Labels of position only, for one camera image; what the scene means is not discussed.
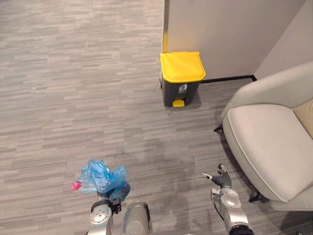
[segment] blue plastic bag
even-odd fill
[[[123,165],[110,170],[106,167],[103,160],[97,162],[94,159],[90,159],[88,165],[83,165],[78,181],[87,185],[94,185],[98,192],[104,193],[113,188],[123,187],[126,183],[126,172],[126,168]]]

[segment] chair leg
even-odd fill
[[[260,197],[261,194],[258,190],[252,190],[252,192],[250,193],[250,198],[249,198],[249,202],[257,202],[260,201]]]
[[[249,202],[252,203],[257,201],[260,201],[261,203],[267,203],[269,202],[269,199],[263,196],[258,190],[253,189],[250,193]]]
[[[218,132],[220,130],[223,130],[223,124],[219,125],[217,128],[214,129],[214,132]]]

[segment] gray carpet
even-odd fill
[[[213,132],[249,79],[202,84],[190,106],[163,106],[161,0],[35,2],[0,1],[0,234],[85,234],[95,195],[70,184],[90,158],[126,165],[123,207],[147,202],[154,231],[226,234],[200,178],[223,163],[257,235],[312,234],[310,212],[247,202],[251,184]]]

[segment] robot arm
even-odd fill
[[[212,180],[220,189],[211,190],[211,200],[225,223],[230,235],[254,235],[247,216],[241,208],[239,195],[231,188],[230,176],[223,165],[219,165],[219,176],[203,173],[203,177]]]

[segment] chair seat cushion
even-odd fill
[[[234,156],[261,193],[267,187],[265,196],[287,202],[313,183],[313,140],[292,109],[246,105],[230,109],[225,119],[227,141],[238,145],[230,144]]]

